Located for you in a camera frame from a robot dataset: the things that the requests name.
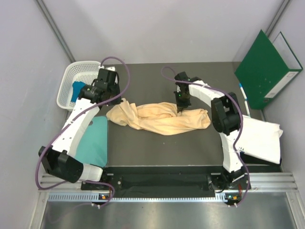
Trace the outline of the peach yellow t shirt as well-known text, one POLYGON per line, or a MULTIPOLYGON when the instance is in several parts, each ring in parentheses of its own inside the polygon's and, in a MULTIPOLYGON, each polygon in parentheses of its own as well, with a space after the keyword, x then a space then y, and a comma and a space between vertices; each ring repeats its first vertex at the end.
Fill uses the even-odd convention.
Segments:
POLYGON ((146 130, 160 135, 177 135, 197 129, 207 129, 211 125, 205 109, 178 112, 174 103, 162 102, 137 106, 125 98, 107 112, 109 121, 129 126, 136 130, 146 130))

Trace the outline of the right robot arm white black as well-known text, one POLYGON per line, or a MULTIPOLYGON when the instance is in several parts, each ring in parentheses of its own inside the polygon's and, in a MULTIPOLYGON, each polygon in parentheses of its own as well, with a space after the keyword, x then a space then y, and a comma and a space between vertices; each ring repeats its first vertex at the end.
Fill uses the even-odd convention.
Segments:
POLYGON ((226 188, 235 188, 245 174, 235 143, 242 129, 242 114, 235 93, 213 90, 201 79, 189 78, 186 72, 178 73, 174 80, 177 85, 174 91, 177 112, 191 105, 190 97, 198 98, 211 108, 212 124, 220 135, 224 155, 222 182, 226 188))

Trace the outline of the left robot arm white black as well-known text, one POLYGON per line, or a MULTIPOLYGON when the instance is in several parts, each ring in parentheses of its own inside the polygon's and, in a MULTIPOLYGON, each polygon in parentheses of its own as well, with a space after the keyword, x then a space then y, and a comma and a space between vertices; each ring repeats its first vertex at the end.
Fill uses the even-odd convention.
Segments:
POLYGON ((100 111, 101 102, 113 98, 111 104, 120 102, 119 76, 115 67, 101 66, 97 78, 91 84, 85 84, 78 91, 72 113, 66 124, 69 125, 61 136, 46 149, 41 147, 39 156, 45 171, 67 182, 90 180, 97 189, 103 189, 108 184, 108 178, 103 175, 101 167, 82 163, 75 159, 78 145, 92 119, 100 111))

